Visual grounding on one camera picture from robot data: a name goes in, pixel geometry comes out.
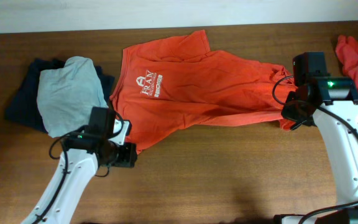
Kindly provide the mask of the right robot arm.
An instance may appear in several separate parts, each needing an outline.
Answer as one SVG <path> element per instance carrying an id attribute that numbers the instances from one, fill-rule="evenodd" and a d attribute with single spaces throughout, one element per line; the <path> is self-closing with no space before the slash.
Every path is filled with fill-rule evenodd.
<path id="1" fill-rule="evenodd" d="M 281 115 L 291 130 L 316 126 L 323 138 L 336 184 L 337 204 L 306 215 L 281 214 L 286 223 L 358 223 L 358 92 L 350 78 L 332 77 L 322 52 L 293 58 L 297 89 L 289 92 Z"/>

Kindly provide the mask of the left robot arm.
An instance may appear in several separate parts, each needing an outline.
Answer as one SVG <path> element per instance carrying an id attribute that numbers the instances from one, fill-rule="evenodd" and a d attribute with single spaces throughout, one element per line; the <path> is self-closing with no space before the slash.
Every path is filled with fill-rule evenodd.
<path id="1" fill-rule="evenodd" d="M 70 223 L 86 186 L 100 168 L 133 168 L 136 144 L 126 141 L 132 124 L 108 108 L 94 107 L 89 122 L 60 136 L 57 169 L 23 223 Z"/>

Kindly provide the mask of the orange printed t-shirt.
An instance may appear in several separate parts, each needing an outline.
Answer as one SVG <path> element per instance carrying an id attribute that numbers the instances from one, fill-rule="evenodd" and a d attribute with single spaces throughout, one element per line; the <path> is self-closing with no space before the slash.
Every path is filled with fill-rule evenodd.
<path id="1" fill-rule="evenodd" d="M 295 90 L 282 65 L 211 50 L 206 32 L 130 46 L 110 99 L 131 122 L 127 137 L 141 152 L 194 125 L 243 126 L 278 121 L 282 102 Z"/>

